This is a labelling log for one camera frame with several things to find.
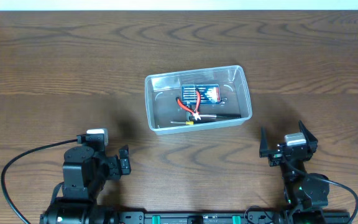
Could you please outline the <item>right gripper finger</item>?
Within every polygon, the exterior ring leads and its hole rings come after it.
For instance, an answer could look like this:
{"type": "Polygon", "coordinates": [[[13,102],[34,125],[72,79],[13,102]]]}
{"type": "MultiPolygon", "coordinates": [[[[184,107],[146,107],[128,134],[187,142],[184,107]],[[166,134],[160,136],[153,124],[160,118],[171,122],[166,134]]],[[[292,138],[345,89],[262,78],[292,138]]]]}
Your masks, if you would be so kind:
{"type": "Polygon", "coordinates": [[[305,136],[306,142],[308,144],[317,144],[318,140],[317,138],[306,128],[306,126],[303,124],[301,120],[298,121],[298,125],[300,128],[300,131],[305,136]]]}
{"type": "Polygon", "coordinates": [[[260,133],[261,133],[261,137],[260,137],[259,156],[268,157],[269,154],[273,153],[273,151],[269,148],[265,128],[261,128],[260,133]]]}

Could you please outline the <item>steel claw hammer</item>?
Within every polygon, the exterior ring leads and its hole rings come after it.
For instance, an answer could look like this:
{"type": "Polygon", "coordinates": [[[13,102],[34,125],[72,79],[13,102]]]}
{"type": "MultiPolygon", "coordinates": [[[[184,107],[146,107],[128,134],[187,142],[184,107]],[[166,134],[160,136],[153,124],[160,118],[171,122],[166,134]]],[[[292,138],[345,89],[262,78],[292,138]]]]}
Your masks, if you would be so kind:
{"type": "Polygon", "coordinates": [[[186,114],[187,121],[193,121],[195,123],[207,123],[222,121],[227,119],[239,119],[241,118],[240,114],[200,114],[200,120],[197,120],[192,114],[186,114]]]}

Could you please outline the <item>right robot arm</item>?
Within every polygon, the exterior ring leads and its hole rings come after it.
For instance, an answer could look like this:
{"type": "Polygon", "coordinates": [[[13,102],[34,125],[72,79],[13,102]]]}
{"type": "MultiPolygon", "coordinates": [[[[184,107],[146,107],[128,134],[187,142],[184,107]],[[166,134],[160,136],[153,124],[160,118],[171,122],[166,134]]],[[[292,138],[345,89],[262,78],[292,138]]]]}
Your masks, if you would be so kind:
{"type": "Polygon", "coordinates": [[[318,147],[318,140],[298,122],[300,131],[287,134],[276,149],[269,148],[265,129],[261,129],[259,156],[266,157],[271,167],[279,166],[284,182],[284,196],[288,207],[283,218],[292,221],[294,215],[321,210],[328,204],[328,178],[322,174],[309,174],[304,163],[309,161],[318,147]]]}

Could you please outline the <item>blue precision screwdriver set case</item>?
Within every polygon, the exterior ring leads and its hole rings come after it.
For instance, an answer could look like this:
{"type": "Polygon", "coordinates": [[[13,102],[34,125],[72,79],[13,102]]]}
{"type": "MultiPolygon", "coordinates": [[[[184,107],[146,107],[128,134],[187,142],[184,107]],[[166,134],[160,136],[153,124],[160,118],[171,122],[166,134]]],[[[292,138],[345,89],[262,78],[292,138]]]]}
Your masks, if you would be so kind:
{"type": "Polygon", "coordinates": [[[201,95],[201,104],[220,104],[221,95],[218,84],[182,85],[181,101],[186,105],[195,105],[197,101],[196,89],[201,95]]]}

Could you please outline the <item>silver combination wrench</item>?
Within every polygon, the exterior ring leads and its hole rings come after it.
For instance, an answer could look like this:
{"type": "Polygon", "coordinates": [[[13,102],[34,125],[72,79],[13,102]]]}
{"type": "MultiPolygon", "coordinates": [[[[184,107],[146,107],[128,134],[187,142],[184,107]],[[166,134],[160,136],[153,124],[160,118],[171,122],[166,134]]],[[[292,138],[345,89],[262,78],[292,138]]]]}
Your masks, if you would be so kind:
{"type": "Polygon", "coordinates": [[[220,104],[224,105],[224,104],[226,104],[227,102],[228,102],[228,99],[227,99],[227,98],[223,98],[223,99],[221,99],[220,104]]]}

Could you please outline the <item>black yellow screwdriver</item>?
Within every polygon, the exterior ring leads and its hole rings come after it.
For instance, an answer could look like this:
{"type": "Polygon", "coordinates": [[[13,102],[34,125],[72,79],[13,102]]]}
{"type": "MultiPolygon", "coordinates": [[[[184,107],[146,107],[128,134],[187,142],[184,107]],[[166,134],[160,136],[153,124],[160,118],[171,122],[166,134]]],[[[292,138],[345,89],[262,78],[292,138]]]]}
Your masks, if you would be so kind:
{"type": "Polygon", "coordinates": [[[195,124],[202,124],[205,122],[202,121],[171,121],[171,124],[182,124],[182,125],[195,125],[195,124]]]}

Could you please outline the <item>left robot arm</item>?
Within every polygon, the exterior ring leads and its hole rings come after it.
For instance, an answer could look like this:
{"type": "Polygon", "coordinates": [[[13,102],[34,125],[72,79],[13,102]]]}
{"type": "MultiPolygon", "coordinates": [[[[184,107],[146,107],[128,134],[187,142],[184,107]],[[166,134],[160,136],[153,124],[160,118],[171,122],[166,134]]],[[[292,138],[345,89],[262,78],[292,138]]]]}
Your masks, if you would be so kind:
{"type": "Polygon", "coordinates": [[[78,135],[78,145],[64,153],[63,182],[54,188],[40,223],[120,222],[118,212],[98,205],[97,198],[108,180],[119,180],[131,173],[129,146],[122,146],[118,155],[109,157],[105,137],[103,133],[78,135]]]}

